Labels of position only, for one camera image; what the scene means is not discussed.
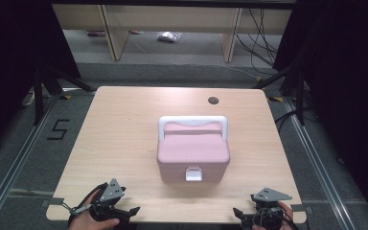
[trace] metal rail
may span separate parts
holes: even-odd
[[[294,104],[292,103],[290,98],[284,97],[284,102],[288,111],[293,111],[295,109]],[[336,190],[336,187],[334,186],[327,170],[325,169],[321,157],[316,151],[315,146],[313,145],[306,128],[300,125],[300,122],[298,121],[295,115],[292,115],[291,119],[295,129],[297,130],[298,136],[300,137],[300,140],[303,143],[304,149],[306,150],[307,156],[310,159],[310,162],[319,179],[319,182],[322,185],[324,193],[327,196],[327,199],[329,200],[331,207],[333,208],[333,212],[336,216],[337,221],[339,222],[341,229],[343,230],[357,229],[352,221],[348,209],[343,203],[340,194]]]
[[[19,176],[23,166],[28,160],[28,157],[32,151],[32,148],[35,145],[35,142],[42,128],[44,127],[52,108],[54,107],[57,101],[58,101],[58,96],[52,96],[49,99],[46,105],[46,112],[44,113],[40,122],[32,128],[32,131],[29,133],[29,136],[26,139],[26,142],[23,144],[19,153],[17,153],[17,156],[14,159],[13,163],[11,164],[10,169],[8,170],[5,178],[1,182],[0,184],[0,210],[2,206],[4,205],[9,192],[11,191],[14,181]]]

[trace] white handle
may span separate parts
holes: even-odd
[[[159,141],[164,141],[164,125],[167,122],[176,122],[184,126],[202,126],[212,122],[222,124],[222,140],[228,138],[228,120],[224,116],[164,116],[159,119]]]

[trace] human hand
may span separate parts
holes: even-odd
[[[285,203],[280,202],[280,201],[279,201],[279,206],[286,213],[285,218],[288,220],[292,220],[292,210]],[[258,225],[253,225],[252,229],[253,230],[265,230],[265,228],[263,228],[262,226],[258,226]],[[280,230],[292,230],[292,227],[283,220],[282,227],[280,228]]]
[[[100,190],[97,190],[93,193],[83,205],[88,205],[92,202],[92,199]],[[92,219],[89,211],[84,211],[78,216],[74,217],[73,221],[70,224],[69,230],[104,230],[107,228],[114,227],[119,224],[119,220],[117,218],[111,218],[105,221],[96,221]]]

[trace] round hole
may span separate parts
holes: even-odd
[[[216,97],[211,97],[208,99],[208,103],[210,104],[218,104],[219,103],[219,99]]]

